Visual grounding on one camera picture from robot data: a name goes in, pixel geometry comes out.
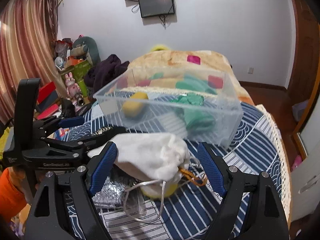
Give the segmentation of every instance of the pink rabbit toy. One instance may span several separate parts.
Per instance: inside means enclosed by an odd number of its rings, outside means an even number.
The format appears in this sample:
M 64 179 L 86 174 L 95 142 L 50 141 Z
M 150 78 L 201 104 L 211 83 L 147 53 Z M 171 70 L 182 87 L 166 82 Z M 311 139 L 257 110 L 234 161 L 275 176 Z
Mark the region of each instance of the pink rabbit toy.
M 72 73 L 70 72 L 69 75 L 66 74 L 66 86 L 67 86 L 67 94 L 68 97 L 71 99 L 72 103 L 77 106 L 77 105 L 82 105 L 83 104 L 83 99 L 82 99 L 82 94 L 81 94 L 81 89 L 79 85 L 76 83 L 75 79 L 72 77 Z

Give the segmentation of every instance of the white drawstring bag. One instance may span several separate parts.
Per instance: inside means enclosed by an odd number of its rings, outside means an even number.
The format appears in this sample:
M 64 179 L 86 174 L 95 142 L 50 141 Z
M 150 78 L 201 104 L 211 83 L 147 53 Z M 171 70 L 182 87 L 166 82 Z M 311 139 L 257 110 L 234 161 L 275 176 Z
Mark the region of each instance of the white drawstring bag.
M 173 193 L 175 185 L 183 176 L 179 172 L 179 167 L 185 170 L 189 168 L 190 153 L 187 144 L 171 133 L 123 133 L 116 135 L 110 141 L 118 148 L 115 164 L 130 176 L 142 181 L 127 190 L 124 211 L 126 212 L 129 192 L 141 187 L 145 195 L 161 199 L 158 216 L 145 221 L 126 213 L 140 222 L 157 220 L 163 209 L 164 197 Z M 99 154 L 103 147 L 104 145 L 91 150 L 88 156 L 92 158 Z

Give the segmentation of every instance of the wooden floor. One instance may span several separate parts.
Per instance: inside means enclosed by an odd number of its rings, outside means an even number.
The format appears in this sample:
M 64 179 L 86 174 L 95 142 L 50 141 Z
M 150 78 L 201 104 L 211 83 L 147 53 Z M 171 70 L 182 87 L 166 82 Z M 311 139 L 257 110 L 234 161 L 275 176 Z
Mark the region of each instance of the wooden floor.
M 286 91 L 244 86 L 255 105 L 263 104 L 266 110 L 273 115 L 281 132 L 282 140 L 292 166 L 294 159 L 299 155 L 296 144 L 292 139 L 292 132 L 296 127 L 291 101 Z

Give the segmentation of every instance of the transparent plastic box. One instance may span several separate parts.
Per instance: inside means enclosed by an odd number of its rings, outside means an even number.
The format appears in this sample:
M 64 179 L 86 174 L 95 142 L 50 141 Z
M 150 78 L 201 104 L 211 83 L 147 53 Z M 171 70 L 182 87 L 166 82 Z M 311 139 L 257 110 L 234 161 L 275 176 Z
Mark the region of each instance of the transparent plastic box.
M 137 92 L 146 93 L 148 99 L 131 98 Z M 243 116 L 229 75 L 210 69 L 128 69 L 94 97 L 108 125 L 137 132 L 170 132 L 225 148 Z

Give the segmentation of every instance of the silver screw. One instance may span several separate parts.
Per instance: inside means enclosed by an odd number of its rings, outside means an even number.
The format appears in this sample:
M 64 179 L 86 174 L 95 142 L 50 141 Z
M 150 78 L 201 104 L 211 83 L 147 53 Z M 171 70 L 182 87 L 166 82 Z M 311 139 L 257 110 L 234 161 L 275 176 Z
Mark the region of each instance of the silver screw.
M 50 178 L 52 175 L 53 175 L 53 171 L 48 171 L 48 172 L 45 174 L 45 176 L 46 176 L 47 178 Z
M 265 178 L 269 177 L 269 173 L 267 173 L 266 171 L 261 172 L 261 175 Z
M 238 171 L 238 168 L 236 166 L 230 166 L 229 167 L 229 171 L 231 172 L 237 172 Z
M 79 172 L 84 172 L 84 171 L 85 171 L 85 166 L 79 166 L 79 167 L 77 168 L 77 171 L 79 171 Z

